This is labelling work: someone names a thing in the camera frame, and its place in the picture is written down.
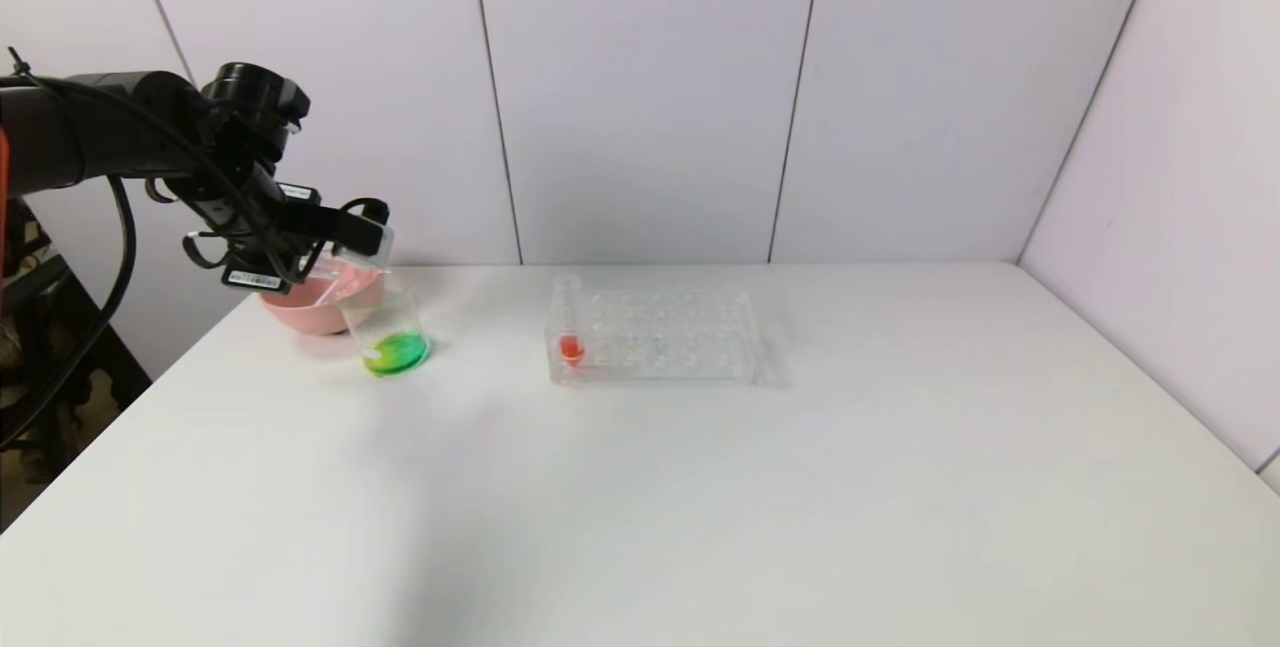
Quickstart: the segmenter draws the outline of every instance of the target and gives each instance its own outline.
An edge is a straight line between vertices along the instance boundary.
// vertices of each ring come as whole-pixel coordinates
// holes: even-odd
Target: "red liquid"
[[[582,348],[582,341],[577,334],[561,334],[561,356],[566,363],[576,366],[585,354],[586,350]]]

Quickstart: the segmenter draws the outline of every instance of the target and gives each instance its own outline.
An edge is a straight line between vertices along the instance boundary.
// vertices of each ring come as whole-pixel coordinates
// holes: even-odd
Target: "robotic arm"
[[[325,208],[316,190],[275,182],[285,141],[311,106],[292,81],[230,63],[197,91],[169,72],[33,77],[14,59],[17,73],[0,78],[8,196],[95,177],[145,178],[152,199],[180,200],[205,219],[209,229],[186,236],[183,250],[201,268],[221,268],[230,287],[288,292],[325,242],[348,261],[385,265],[385,202]],[[157,181],[177,200],[161,195]],[[206,259],[201,237],[225,240],[225,254]]]

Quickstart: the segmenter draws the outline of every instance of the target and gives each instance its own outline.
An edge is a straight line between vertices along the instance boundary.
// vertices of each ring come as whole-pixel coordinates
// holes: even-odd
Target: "white wall panel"
[[[484,0],[531,263],[764,261],[809,0]]]
[[[252,61],[311,115],[279,177],[392,206],[399,263],[517,261],[479,0],[163,0],[196,79]]]
[[[814,0],[777,261],[1016,260],[1132,0]]]
[[[37,73],[166,69],[182,63],[152,0],[0,0],[0,47],[13,45]],[[8,73],[8,55],[4,55]],[[218,274],[187,261],[179,240],[202,223],[182,205],[129,193],[138,225],[138,259],[124,302],[111,320],[142,368],[157,377],[244,296]],[[101,304],[120,260],[111,191],[99,179],[28,197],[84,288]]]
[[[1138,0],[1024,258],[1257,469],[1280,445],[1280,10]]]

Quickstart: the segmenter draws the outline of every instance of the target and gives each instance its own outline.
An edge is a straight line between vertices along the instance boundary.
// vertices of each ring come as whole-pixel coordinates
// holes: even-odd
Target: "black cable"
[[[19,63],[19,65],[26,68],[24,63]],[[33,83],[29,79],[32,76],[29,73],[23,73],[18,77],[4,77],[0,78],[0,87],[5,86],[6,83],[9,86],[24,86],[28,83]],[[284,260],[280,259],[279,252],[275,250],[268,236],[266,227],[264,227],[262,223],[257,220],[257,215],[253,213],[253,209],[250,206],[248,201],[244,199],[239,188],[237,188],[236,184],[232,183],[230,178],[227,177],[221,169],[218,169],[218,165],[214,164],[212,160],[210,160],[205,152],[200,151],[200,149],[188,142],[175,129],[161,122],[154,114],[143,110],[138,105],[131,102],[129,100],[124,100],[124,97],[119,97],[106,90],[100,90],[97,87],[81,85],[79,82],[69,82],[67,79],[59,79],[54,77],[38,77],[37,79],[40,79],[44,83],[46,90],[54,92],[56,92],[58,90],[64,90],[67,92],[81,95],[91,100],[97,100],[100,102],[109,104],[115,109],[123,110],[134,119],[150,127],[152,131],[157,132],[165,140],[173,142],[174,146],[177,146],[180,151],[186,152],[187,156],[192,158],[196,165],[200,167],[206,173],[206,177],[211,178],[214,182],[218,182],[218,186],[223,188],[223,191],[227,193],[227,197],[230,201],[233,201],[233,205],[236,206],[237,211],[241,213],[241,217],[244,218],[244,222],[247,222],[250,229],[252,229],[253,236],[262,242],[262,250],[266,254],[266,259],[271,263],[271,269],[275,270],[275,273],[280,277],[280,279],[284,279],[284,282],[291,282],[293,284],[302,283],[305,278],[284,265]]]
[[[383,201],[375,197],[356,197],[356,200],[351,200],[338,208],[338,211],[351,211],[352,209],[374,204],[383,204]]]
[[[67,100],[64,100],[61,95],[51,90],[49,85],[45,85],[45,81],[42,78],[36,77],[35,74],[31,73],[31,65],[23,61],[20,56],[18,56],[18,50],[9,47],[9,55],[13,56],[14,74],[27,78],[27,81],[31,82],[32,86],[44,90],[45,92],[49,92],[49,96],[51,97],[51,100],[54,100],[54,104],[58,105],[58,117],[63,119],[63,124],[67,127],[67,132],[69,133],[69,136],[72,136],[72,146],[76,147],[76,159],[79,161],[81,165],[79,177],[76,178],[76,182],[72,182],[70,184],[64,184],[64,187],[72,187],[74,184],[79,184],[81,182],[84,181],[84,176],[88,174],[88,160],[84,158],[84,146],[79,141],[79,133],[76,131],[76,123],[72,122],[70,110],[67,109]]]
[[[160,184],[156,183],[155,177],[147,177],[146,191],[147,196],[151,197],[152,202],[159,202],[161,205],[173,205],[174,202],[178,201],[160,191]]]
[[[200,251],[196,246],[196,238],[198,237],[219,237],[216,232],[193,232],[182,238],[182,251],[187,252],[187,259],[191,260],[200,269],[218,269],[227,264],[228,256],[230,256],[230,250],[223,252],[218,260],[211,260]]]
[[[124,236],[124,254],[120,256],[120,269],[115,274],[115,283],[111,284],[111,292],[106,296],[106,301],[102,302],[102,309],[99,310],[97,318],[93,319],[93,323],[81,336],[79,342],[72,347],[72,351],[63,357],[58,366],[54,368],[54,372],[45,378],[45,382],[35,392],[23,397],[23,400],[32,405],[31,411],[24,418],[19,418],[18,427],[4,425],[4,430],[0,433],[0,450],[4,450],[22,433],[27,432],[31,428],[31,423],[36,422],[36,418],[45,411],[45,407],[58,395],[67,378],[70,377],[76,366],[88,354],[93,342],[106,331],[111,316],[120,306],[120,300],[124,299],[124,290],[128,288],[129,279],[133,277],[133,263],[138,252],[138,234],[137,225],[133,223],[133,210],[129,208],[129,195],[124,191],[124,181],[119,177],[113,174],[106,181],[111,186],[111,195],[115,196],[115,209],[120,215],[120,229]]]

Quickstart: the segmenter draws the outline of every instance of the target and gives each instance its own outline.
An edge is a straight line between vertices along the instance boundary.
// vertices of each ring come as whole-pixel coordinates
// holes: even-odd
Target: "wall seam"
[[[520,264],[525,264],[525,250],[520,242],[520,218],[516,217],[516,187],[511,183],[511,159],[507,156],[507,132],[502,126],[502,104],[498,100],[498,76],[493,69],[493,46],[489,42],[489,17],[484,9],[484,0],[476,0],[480,5],[480,29],[484,32],[484,54],[489,61],[489,87],[493,90],[493,111],[498,118],[498,143],[502,146],[502,169],[507,176],[507,199],[511,200],[511,227],[516,233],[516,258]]]
[[[1165,392],[1165,395],[1169,396],[1171,398],[1171,401],[1174,401],[1175,405],[1178,405],[1179,407],[1181,407],[1183,411],[1187,413],[1188,415],[1190,415],[1190,418],[1193,420],[1196,420],[1197,424],[1199,424],[1201,427],[1203,427],[1204,432],[1207,432],[1210,434],[1210,437],[1212,437],[1213,439],[1216,439],[1217,443],[1221,445],[1222,448],[1226,450],[1226,452],[1229,455],[1231,455],[1233,457],[1235,457],[1235,460],[1239,460],[1239,464],[1244,465],[1244,469],[1256,471],[1257,474],[1262,474],[1262,470],[1266,469],[1267,464],[1271,460],[1274,460],[1276,457],[1276,455],[1280,455],[1280,448],[1277,448],[1276,450],[1276,455],[1271,455],[1271,457],[1267,457],[1266,460],[1262,461],[1261,466],[1258,466],[1257,469],[1254,469],[1253,464],[1248,459],[1245,459],[1244,455],[1242,455],[1239,451],[1236,451],[1236,448],[1234,446],[1228,445],[1226,441],[1222,439],[1222,437],[1220,436],[1220,433],[1217,433],[1216,429],[1213,429],[1212,427],[1210,427],[1208,423],[1199,414],[1197,414],[1196,410],[1193,410],[1190,407],[1192,401],[1188,397],[1185,397],[1181,392],[1175,391],[1171,386],[1165,384],[1165,382],[1162,379],[1157,378],[1156,374],[1155,374],[1155,372],[1151,368],[1148,368],[1142,360],[1139,360],[1138,356],[1134,356],[1134,355],[1129,354],[1129,350],[1126,350],[1124,347],[1124,345],[1120,343],[1120,340],[1117,337],[1115,337],[1110,332],[1102,329],[1100,325],[1094,324],[1093,320],[1089,319],[1089,316],[1087,314],[1084,314],[1083,310],[1080,310],[1074,304],[1071,304],[1070,301],[1068,301],[1068,299],[1061,293],[1061,291],[1050,279],[1041,278],[1039,275],[1029,272],[1027,268],[1024,268],[1021,265],[1014,265],[1014,266],[1018,268],[1018,269],[1020,269],[1020,270],[1023,270],[1024,274],[1028,274],[1028,277],[1030,277],[1033,282],[1036,282],[1037,284],[1039,284],[1043,288],[1043,291],[1048,292],[1055,300],[1060,301],[1061,305],[1065,306],[1065,309],[1070,310],[1071,314],[1074,314],[1082,322],[1084,322],[1084,324],[1087,324],[1089,327],[1089,329],[1093,331],[1094,334],[1097,334],[1098,337],[1102,337],[1108,345],[1111,345],[1111,347],[1115,347],[1115,350],[1117,352],[1120,352],[1126,360],[1129,360],[1129,364],[1132,364],[1133,366],[1135,366],[1139,373],[1143,373],[1144,375],[1147,375],[1147,379],[1151,379],[1151,382],[1156,387],[1161,388],[1161,391]]]
[[[1107,53],[1107,60],[1102,65],[1102,72],[1098,74],[1098,82],[1093,86],[1093,94],[1089,95],[1089,102],[1084,108],[1084,113],[1080,115],[1079,124],[1075,126],[1075,133],[1071,135],[1071,141],[1068,142],[1066,154],[1062,155],[1061,163],[1057,165],[1057,172],[1053,173],[1053,181],[1048,186],[1048,192],[1044,193],[1044,201],[1041,202],[1041,209],[1036,214],[1036,220],[1032,222],[1032,228],[1027,232],[1027,240],[1023,242],[1023,249],[1018,251],[1018,258],[1014,264],[1023,264],[1023,259],[1027,258],[1027,250],[1032,243],[1032,238],[1036,236],[1036,229],[1039,228],[1039,223],[1044,219],[1044,213],[1048,210],[1048,204],[1053,201],[1053,192],[1057,190],[1059,182],[1061,182],[1062,173],[1066,172],[1066,164],[1071,160],[1071,152],[1075,151],[1075,143],[1080,138],[1080,133],[1084,132],[1084,123],[1089,119],[1089,113],[1093,111],[1093,104],[1098,99],[1098,94],[1102,91],[1102,83],[1107,78],[1107,72],[1111,70],[1111,61],[1116,56],[1116,51],[1120,47],[1120,40],[1124,38],[1124,31],[1129,27],[1129,18],[1133,17],[1133,8],[1138,4],[1138,0],[1129,0],[1129,8],[1125,9],[1124,19],[1120,20],[1120,29],[1116,32],[1116,38],[1111,42],[1111,51]]]
[[[813,27],[813,5],[817,0],[809,0],[809,14],[804,22],[804,40],[800,42],[800,65],[796,69],[796,88],[791,95],[791,122],[787,123],[787,142],[782,149],[782,173],[778,176],[778,201],[773,206],[773,228],[769,231],[769,251],[764,258],[767,264],[773,263],[773,245],[778,238],[778,218],[782,217],[782,187],[787,182],[787,160],[791,159],[791,135],[796,128],[796,105],[800,104],[800,82],[804,77],[804,58],[809,50],[809,28]]]
[[[1267,468],[1275,464],[1276,459],[1280,459],[1280,447],[1276,447],[1276,451],[1271,452],[1270,457],[1262,460],[1262,464],[1258,465],[1258,474],[1267,471]]]
[[[169,44],[173,45],[173,51],[178,53],[178,61],[182,63],[182,70],[187,76],[187,81],[192,85],[196,83],[196,76],[191,69],[191,64],[187,63],[187,55],[182,51],[182,45],[178,44],[178,35],[173,31],[173,23],[169,22],[169,13],[165,13],[164,3],[160,0],[151,0],[156,5],[156,12],[160,13],[160,22],[164,23],[164,31],[169,35]]]

